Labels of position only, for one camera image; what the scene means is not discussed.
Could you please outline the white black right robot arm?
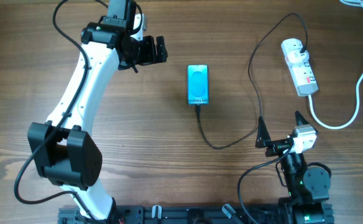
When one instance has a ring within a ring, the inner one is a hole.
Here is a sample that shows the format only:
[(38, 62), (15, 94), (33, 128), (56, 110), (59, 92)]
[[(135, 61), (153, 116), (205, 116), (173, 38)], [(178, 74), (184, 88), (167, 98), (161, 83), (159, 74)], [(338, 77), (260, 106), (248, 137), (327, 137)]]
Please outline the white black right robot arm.
[(303, 153), (313, 148), (318, 131), (295, 112), (296, 126), (285, 139), (272, 140), (263, 117), (259, 117), (255, 146), (266, 148), (267, 157), (277, 156), (284, 175), (282, 185), (289, 196), (278, 200), (279, 223), (334, 223), (329, 200), (331, 170), (320, 162), (307, 163)]

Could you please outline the blue Samsung Galaxy smartphone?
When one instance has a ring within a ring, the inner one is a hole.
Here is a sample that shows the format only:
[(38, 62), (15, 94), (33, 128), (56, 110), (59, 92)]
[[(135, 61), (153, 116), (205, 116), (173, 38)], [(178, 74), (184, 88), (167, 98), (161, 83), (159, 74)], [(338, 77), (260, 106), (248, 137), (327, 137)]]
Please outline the blue Samsung Galaxy smartphone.
[(209, 77), (207, 65), (188, 66), (187, 102), (189, 105), (206, 105), (209, 103)]

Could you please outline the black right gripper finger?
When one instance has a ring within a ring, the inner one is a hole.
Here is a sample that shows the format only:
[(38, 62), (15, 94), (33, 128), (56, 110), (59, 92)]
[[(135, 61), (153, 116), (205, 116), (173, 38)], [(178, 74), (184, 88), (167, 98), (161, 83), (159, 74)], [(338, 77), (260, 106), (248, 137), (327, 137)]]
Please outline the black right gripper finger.
[(267, 131), (265, 121), (262, 116), (259, 116), (255, 147), (256, 148), (265, 148), (265, 147), (269, 147), (270, 145), (271, 145), (271, 138), (270, 138), (269, 132)]
[(294, 128), (295, 134), (315, 133), (318, 131), (303, 117), (299, 111), (295, 111), (296, 126)]

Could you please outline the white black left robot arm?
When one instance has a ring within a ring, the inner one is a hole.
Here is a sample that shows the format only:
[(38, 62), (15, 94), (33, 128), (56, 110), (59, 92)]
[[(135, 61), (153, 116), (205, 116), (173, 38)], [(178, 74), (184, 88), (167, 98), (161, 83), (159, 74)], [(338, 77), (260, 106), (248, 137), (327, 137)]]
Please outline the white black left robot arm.
[(103, 157), (91, 138), (109, 80), (118, 70), (164, 63), (168, 57), (162, 36), (144, 35), (146, 19), (135, 1), (110, 1), (106, 7), (107, 14), (81, 32), (80, 57), (58, 105), (27, 133), (32, 151), (27, 162), (73, 197), (83, 223), (124, 222), (99, 179)]

